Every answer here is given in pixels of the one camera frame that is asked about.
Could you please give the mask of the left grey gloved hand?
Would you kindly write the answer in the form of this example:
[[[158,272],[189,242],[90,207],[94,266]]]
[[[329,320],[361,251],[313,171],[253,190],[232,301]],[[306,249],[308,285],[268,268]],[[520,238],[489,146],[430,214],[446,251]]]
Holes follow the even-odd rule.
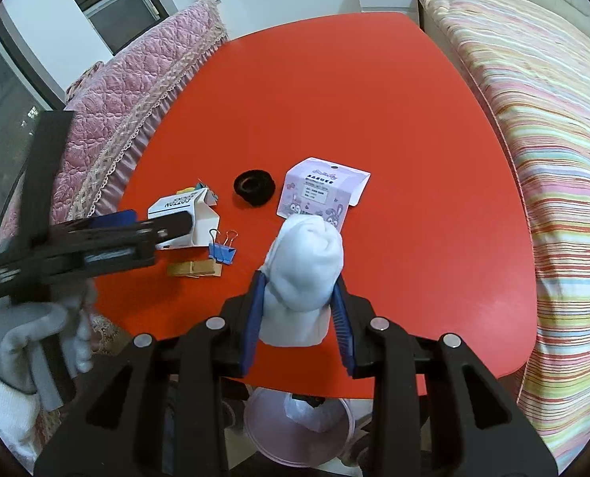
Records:
[[[91,279],[57,285],[49,302],[0,298],[0,381],[37,394],[48,411],[72,401],[74,379],[93,367],[89,311],[96,300]]]

